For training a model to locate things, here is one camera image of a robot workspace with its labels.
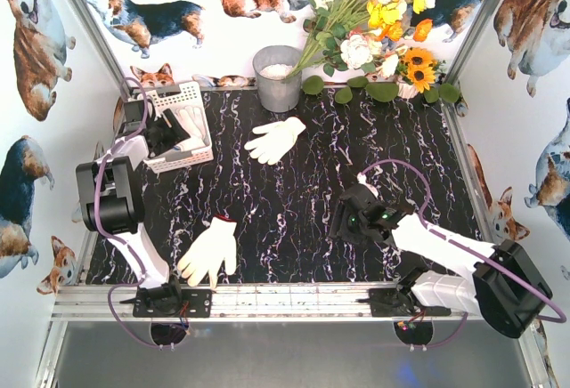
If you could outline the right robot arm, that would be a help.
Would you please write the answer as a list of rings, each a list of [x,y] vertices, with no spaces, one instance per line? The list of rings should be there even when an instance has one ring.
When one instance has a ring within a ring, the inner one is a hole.
[[[423,221],[412,206],[381,202],[364,184],[341,193],[329,236],[355,246],[389,243],[445,267],[446,275],[420,271],[404,285],[422,306],[480,316],[509,338],[520,337],[552,298],[517,242],[463,237]]]

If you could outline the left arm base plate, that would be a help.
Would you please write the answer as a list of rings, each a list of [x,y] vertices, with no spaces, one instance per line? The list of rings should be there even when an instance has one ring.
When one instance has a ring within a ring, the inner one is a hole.
[[[165,285],[139,288],[132,300],[136,318],[208,318],[212,305],[209,289],[179,289]]]

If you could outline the white plastic storage basket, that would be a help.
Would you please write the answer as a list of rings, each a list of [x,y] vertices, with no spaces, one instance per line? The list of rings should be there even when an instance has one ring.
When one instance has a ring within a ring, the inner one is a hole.
[[[205,106],[197,82],[147,89],[159,129],[145,160],[156,174],[214,159]]]

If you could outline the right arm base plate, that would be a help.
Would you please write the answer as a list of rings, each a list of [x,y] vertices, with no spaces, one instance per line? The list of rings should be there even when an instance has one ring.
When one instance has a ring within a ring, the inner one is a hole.
[[[441,306],[427,306],[419,302],[407,286],[374,287],[367,290],[357,303],[370,307],[373,317],[448,317],[452,311]]]

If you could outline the cream knit glove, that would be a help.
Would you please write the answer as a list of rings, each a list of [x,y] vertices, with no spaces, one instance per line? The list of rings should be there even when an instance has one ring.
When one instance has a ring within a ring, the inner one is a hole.
[[[305,129],[298,117],[254,127],[252,133],[256,138],[246,142],[244,150],[260,164],[275,165],[293,148]]]

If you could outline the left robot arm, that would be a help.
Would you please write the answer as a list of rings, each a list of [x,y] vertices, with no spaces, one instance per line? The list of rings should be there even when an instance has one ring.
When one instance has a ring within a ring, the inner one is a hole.
[[[130,265],[138,281],[134,303],[147,309],[175,307],[182,303],[182,290],[145,229],[135,169],[190,135],[171,109],[157,114],[141,100],[126,103],[125,110],[128,119],[112,146],[76,168],[81,215],[87,229],[105,237]]]

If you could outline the orange dotted glove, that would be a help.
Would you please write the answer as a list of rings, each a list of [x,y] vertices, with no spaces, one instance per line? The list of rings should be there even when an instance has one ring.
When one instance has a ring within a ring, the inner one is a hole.
[[[187,106],[178,109],[175,115],[191,138],[176,144],[173,150],[197,151],[205,149],[207,147],[206,129],[200,110],[193,106]]]

